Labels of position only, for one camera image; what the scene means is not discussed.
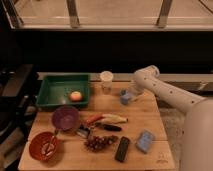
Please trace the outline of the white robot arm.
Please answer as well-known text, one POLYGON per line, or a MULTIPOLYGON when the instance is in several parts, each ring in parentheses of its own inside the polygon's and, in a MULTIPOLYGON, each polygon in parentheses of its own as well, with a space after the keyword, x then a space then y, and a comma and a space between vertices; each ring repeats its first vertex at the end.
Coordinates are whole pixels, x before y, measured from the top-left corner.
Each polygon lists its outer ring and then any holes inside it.
POLYGON ((186 114, 179 171, 213 171, 213 98, 165 83, 158 79, 159 74, 154 65, 136 70, 130 92, 139 96, 147 89, 186 114))

